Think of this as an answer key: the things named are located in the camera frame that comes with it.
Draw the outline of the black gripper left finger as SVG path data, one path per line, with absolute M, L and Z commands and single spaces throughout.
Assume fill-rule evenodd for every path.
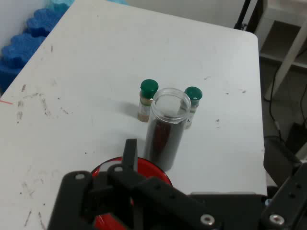
M 134 167 L 137 141 L 127 139 L 122 162 L 92 176 L 66 174 L 48 224 L 50 230 L 92 230 L 94 218 L 111 214 L 130 230 L 220 230 L 220 217 L 204 204 Z

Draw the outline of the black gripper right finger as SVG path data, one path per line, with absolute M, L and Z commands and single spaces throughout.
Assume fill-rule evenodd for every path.
M 297 230 L 307 212 L 307 164 L 292 171 L 261 214 L 266 230 Z

